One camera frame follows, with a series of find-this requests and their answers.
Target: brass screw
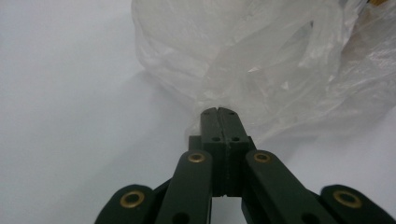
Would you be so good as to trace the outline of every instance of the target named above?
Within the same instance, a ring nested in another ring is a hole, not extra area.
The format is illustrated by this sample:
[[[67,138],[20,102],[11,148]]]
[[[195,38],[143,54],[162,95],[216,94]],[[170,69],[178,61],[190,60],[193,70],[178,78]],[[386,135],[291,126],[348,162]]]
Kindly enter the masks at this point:
[[[347,207],[350,208],[360,208],[362,206],[362,202],[361,199],[356,196],[355,194],[346,191],[346,190],[336,190],[332,196],[334,197],[334,199],[339,202],[340,204],[343,204]],[[352,199],[352,201],[348,201],[345,198],[343,198],[343,196],[347,196],[349,198]]]
[[[254,160],[257,162],[268,162],[271,160],[271,157],[266,153],[258,152],[254,154]]]
[[[205,156],[201,153],[192,153],[189,156],[189,161],[191,162],[201,162],[205,160]]]
[[[133,200],[128,199],[131,196],[135,196],[135,198]],[[145,201],[145,194],[139,190],[133,190],[122,195],[120,199],[120,204],[124,208],[135,208],[143,201]]]

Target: clear plastic bag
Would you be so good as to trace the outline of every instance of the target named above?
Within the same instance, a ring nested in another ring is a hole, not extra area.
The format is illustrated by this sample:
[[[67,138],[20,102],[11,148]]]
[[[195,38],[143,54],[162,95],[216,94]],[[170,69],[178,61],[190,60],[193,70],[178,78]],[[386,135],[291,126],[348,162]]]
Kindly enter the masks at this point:
[[[342,55],[364,2],[134,0],[137,55],[197,115],[237,111],[255,141],[302,124],[344,130],[396,104],[394,2],[363,12]]]

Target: plastic bag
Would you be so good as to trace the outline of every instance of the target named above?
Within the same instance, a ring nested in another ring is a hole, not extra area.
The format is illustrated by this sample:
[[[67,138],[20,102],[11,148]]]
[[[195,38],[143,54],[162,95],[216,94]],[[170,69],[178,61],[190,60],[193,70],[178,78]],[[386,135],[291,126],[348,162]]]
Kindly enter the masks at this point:
[[[379,45],[396,32],[394,4],[373,9],[388,16],[358,28],[354,36],[364,38],[356,37],[341,60],[362,6],[361,0],[134,0],[137,55],[165,86],[188,96],[196,114],[229,107],[258,142],[296,125],[369,119],[395,105],[396,46],[388,43],[383,55]],[[382,64],[373,55],[390,58]]]

